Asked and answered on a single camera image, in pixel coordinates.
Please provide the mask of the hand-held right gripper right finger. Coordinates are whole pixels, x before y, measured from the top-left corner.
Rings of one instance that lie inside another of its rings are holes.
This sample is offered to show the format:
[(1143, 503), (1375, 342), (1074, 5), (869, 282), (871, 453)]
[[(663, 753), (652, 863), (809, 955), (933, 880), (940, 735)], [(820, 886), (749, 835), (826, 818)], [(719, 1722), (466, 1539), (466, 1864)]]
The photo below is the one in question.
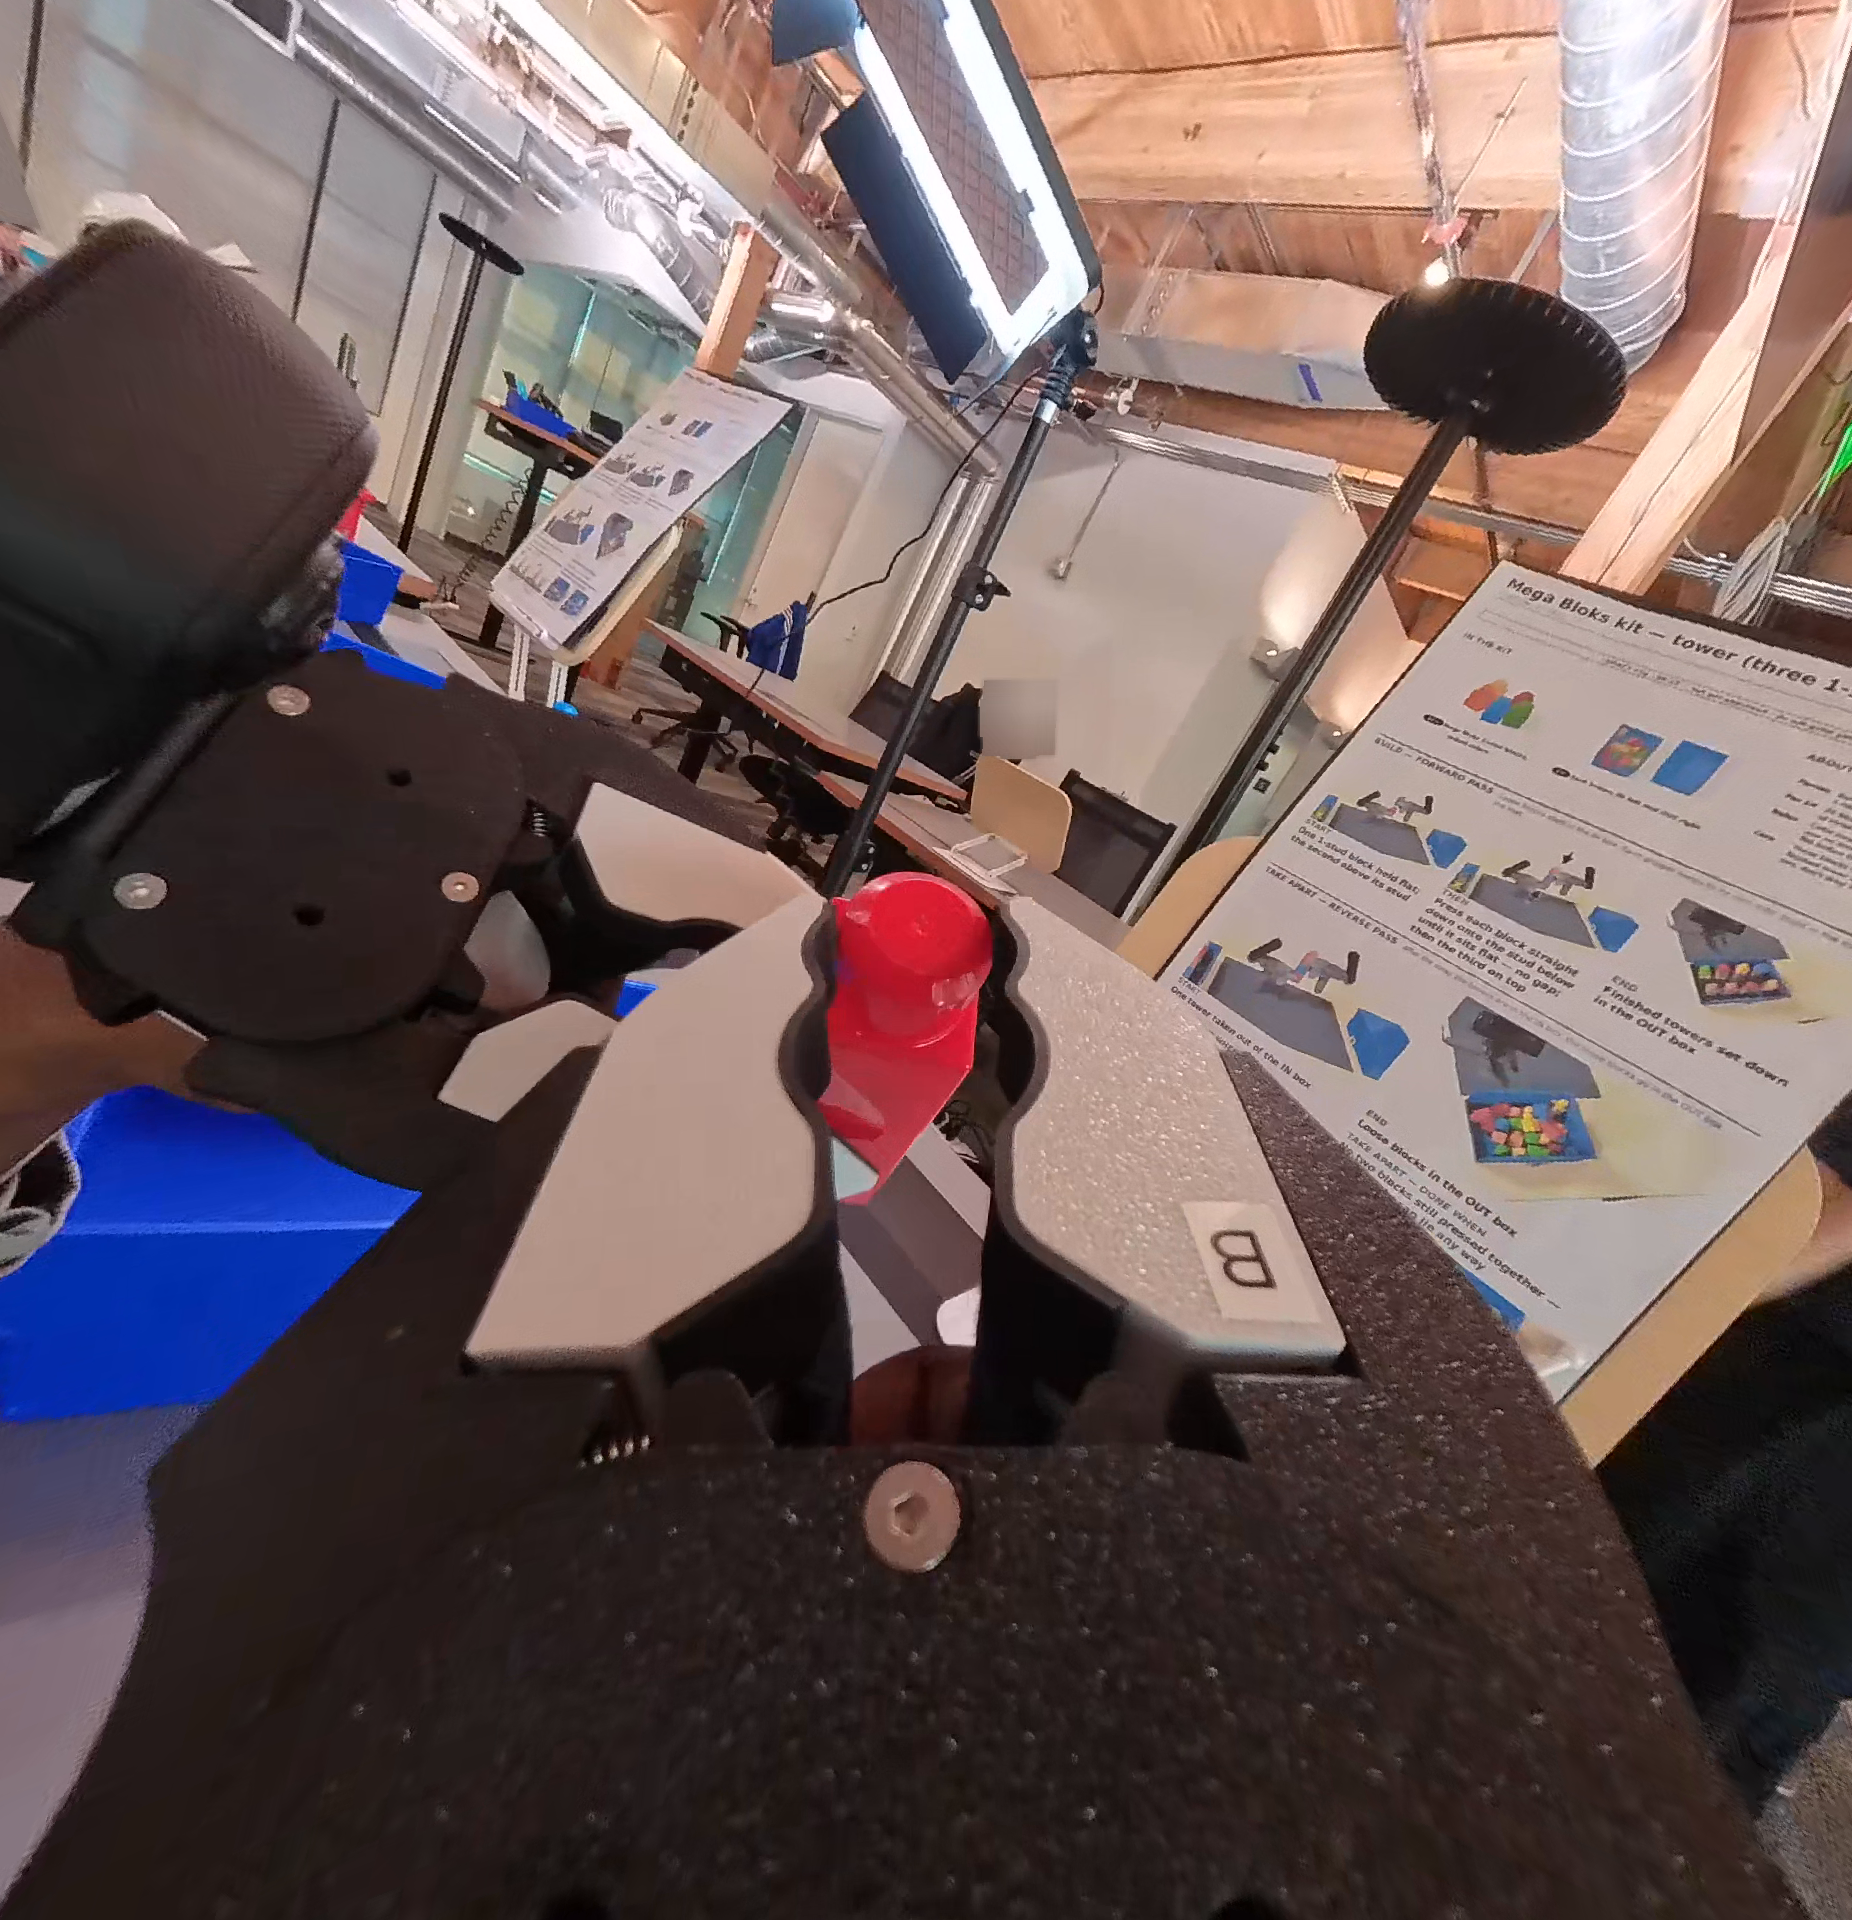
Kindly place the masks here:
[(1001, 948), (968, 1436), (1057, 1445), (1098, 1384), (1194, 1436), (1218, 1380), (1340, 1374), (1344, 1329), (1208, 1027), (1032, 900)]

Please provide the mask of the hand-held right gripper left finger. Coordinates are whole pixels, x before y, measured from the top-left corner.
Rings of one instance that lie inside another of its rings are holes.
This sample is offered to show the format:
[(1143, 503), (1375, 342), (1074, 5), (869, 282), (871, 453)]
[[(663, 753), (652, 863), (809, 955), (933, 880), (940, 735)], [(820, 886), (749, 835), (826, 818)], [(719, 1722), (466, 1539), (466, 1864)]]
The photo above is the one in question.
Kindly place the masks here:
[(836, 929), (794, 900), (683, 969), (597, 1055), (468, 1339), (482, 1369), (605, 1372), (654, 1431), (740, 1380), (782, 1445), (849, 1429), (826, 1009)]

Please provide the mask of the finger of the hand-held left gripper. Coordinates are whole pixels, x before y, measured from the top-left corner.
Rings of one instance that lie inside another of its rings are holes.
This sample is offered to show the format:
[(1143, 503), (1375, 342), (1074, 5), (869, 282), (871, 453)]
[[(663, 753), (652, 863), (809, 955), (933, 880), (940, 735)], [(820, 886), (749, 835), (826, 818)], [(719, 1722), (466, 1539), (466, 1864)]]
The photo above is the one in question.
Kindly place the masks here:
[(440, 1105), (505, 1117), (567, 1057), (601, 1047), (620, 1024), (597, 1004), (563, 995), (480, 1029), (440, 1084)]
[(550, 997), (620, 998), (716, 955), (818, 948), (818, 894), (772, 856), (594, 784), (529, 868), (529, 923)]

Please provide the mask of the red mega block tower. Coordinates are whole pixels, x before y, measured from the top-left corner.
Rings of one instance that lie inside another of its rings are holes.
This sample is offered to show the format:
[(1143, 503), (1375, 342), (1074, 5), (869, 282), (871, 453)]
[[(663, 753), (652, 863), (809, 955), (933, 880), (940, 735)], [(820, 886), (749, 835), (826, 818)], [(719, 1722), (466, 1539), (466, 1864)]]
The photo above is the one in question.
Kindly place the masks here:
[(834, 930), (820, 1113), (837, 1200), (866, 1203), (972, 1068), (992, 927), (957, 885), (891, 873), (837, 900)]

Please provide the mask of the blue plastic bin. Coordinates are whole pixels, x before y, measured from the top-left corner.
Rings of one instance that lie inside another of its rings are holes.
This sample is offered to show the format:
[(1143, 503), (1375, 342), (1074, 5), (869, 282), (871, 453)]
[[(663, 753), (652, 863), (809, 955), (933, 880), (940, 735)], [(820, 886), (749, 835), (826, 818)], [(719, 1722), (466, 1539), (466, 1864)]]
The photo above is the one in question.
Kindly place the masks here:
[(398, 564), (353, 541), (339, 543), (339, 557), (338, 613), (325, 653), (355, 657), (383, 679), (444, 687), (452, 661), (430, 620), (396, 605)]
[(228, 1391), (415, 1202), (279, 1125), (113, 1094), (71, 1128), (81, 1193), (0, 1280), (0, 1415), (95, 1417)]

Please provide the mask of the person's left forearm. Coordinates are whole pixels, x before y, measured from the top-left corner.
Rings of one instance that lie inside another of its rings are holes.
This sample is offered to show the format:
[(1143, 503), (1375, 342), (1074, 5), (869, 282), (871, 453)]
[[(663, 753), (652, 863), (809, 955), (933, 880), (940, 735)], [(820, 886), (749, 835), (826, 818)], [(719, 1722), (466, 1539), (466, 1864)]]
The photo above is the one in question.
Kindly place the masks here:
[(59, 1235), (81, 1193), (66, 1131), (0, 1178), (0, 1284)]

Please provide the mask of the person's left hand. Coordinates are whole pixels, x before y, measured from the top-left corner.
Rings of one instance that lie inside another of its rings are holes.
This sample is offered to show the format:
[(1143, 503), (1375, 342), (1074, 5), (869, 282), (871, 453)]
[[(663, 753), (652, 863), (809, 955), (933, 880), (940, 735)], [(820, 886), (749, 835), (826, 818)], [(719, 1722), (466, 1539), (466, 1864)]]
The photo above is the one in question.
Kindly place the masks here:
[(203, 1040), (163, 1014), (109, 1025), (84, 1009), (58, 953), (0, 921), (0, 1183), (79, 1111), (113, 1092), (157, 1088), (196, 1105), (187, 1068)]

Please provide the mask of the black office chair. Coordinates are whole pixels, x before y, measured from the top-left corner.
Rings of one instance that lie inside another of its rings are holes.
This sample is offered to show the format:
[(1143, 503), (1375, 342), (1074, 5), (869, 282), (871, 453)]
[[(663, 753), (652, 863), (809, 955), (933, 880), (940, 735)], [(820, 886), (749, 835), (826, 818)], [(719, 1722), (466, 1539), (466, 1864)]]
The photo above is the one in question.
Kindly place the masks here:
[(1070, 802), (1058, 883), (1119, 918), (1130, 907), (1177, 826), (1153, 818), (1072, 770), (1060, 780)]

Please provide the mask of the black light stand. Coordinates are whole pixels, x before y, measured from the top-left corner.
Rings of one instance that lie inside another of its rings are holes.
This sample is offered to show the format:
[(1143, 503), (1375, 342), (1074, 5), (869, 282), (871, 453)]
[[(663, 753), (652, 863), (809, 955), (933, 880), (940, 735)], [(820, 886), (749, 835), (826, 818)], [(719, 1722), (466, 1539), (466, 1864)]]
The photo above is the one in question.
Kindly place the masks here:
[(1010, 469), (994, 491), (979, 539), (962, 564), (949, 595), (949, 609), (943, 611), (933, 644), (915, 673), (913, 692), (906, 698), (896, 729), (889, 735), (885, 755), (880, 757), (871, 780), (866, 780), (863, 801), (850, 814), (847, 830), (834, 843), (820, 883), (820, 889), (830, 900), (843, 900), (844, 889), (859, 865), (863, 849), (899, 778), (904, 760), (910, 755), (915, 735), (923, 724), (925, 707), (938, 694), (940, 676), (945, 673), (951, 657), (957, 651), (968, 615), (986, 611), (992, 599), (1005, 594), (994, 578), (992, 557), (1032, 480), (1037, 462), (1052, 428), (1058, 416), (1068, 413), (1078, 377), (1096, 363), (1096, 357), (1098, 320), (1092, 305), (1083, 303), (1074, 314), (1057, 324), (1052, 361), (1044, 370), (1029, 425), (1022, 432), (1022, 443), (1014, 453)]

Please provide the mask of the wooden chair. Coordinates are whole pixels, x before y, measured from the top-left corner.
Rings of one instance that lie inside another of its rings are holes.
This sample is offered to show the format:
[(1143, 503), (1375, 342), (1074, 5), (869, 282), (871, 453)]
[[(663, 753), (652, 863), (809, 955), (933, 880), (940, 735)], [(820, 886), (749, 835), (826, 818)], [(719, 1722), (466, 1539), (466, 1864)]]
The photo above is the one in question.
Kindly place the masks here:
[(979, 757), (965, 814), (971, 826), (1017, 847), (1027, 867), (1058, 873), (1072, 814), (1072, 801), (1054, 783), (1010, 758)]

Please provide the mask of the instruction poster board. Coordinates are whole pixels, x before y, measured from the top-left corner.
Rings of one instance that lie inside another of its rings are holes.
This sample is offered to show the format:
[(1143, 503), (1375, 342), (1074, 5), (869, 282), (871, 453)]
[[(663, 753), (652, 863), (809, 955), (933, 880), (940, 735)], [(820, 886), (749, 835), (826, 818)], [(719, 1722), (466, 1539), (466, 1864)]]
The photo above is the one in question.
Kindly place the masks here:
[(1162, 983), (1599, 1462), (1787, 1261), (1732, 1235), (1852, 1092), (1852, 661), (1498, 564)]
[(576, 664), (618, 621), (613, 605), (641, 564), (790, 411), (784, 397), (681, 370), (500, 566), (489, 611), (550, 659)]

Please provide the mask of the LED light panel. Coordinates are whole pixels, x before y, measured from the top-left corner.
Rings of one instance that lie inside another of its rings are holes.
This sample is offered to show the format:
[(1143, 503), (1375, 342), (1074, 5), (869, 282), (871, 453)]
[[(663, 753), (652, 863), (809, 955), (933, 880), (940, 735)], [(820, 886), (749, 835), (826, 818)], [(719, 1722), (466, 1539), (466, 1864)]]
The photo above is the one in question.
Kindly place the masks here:
[(1102, 269), (994, 5), (778, 2), (769, 56), (857, 75), (820, 141), (943, 377), (1092, 363)]

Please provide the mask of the black disc stand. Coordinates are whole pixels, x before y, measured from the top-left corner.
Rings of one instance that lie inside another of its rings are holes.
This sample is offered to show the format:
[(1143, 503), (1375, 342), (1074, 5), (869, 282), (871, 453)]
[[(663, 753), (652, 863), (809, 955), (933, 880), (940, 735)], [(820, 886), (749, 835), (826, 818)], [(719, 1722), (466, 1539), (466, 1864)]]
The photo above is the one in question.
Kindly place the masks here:
[(1367, 330), (1365, 368), (1377, 397), (1424, 423), (1429, 439), (1183, 832), (1164, 877), (1177, 877), (1193, 853), (1220, 837), (1463, 446), (1510, 457), (1568, 451), (1599, 434), (1628, 393), (1622, 354), (1602, 324), (1554, 294), (1490, 279), (1393, 297)]

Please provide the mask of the rectangular metal duct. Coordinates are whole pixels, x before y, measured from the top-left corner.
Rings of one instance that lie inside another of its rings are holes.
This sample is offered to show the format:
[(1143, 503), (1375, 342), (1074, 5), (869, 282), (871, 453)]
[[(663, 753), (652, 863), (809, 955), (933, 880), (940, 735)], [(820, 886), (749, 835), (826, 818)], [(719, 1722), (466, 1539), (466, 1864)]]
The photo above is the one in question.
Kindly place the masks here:
[(1322, 279), (1107, 268), (1098, 368), (1295, 411), (1377, 411), (1367, 333), (1386, 305)]

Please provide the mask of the silver round duct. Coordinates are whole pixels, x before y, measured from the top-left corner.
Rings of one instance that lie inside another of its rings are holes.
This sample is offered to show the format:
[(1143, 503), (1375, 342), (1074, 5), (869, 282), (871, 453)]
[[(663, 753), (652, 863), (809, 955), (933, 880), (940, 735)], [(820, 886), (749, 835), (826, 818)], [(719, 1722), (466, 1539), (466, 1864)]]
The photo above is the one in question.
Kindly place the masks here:
[(1728, 2), (1560, 2), (1560, 297), (1634, 374), (1679, 322)]

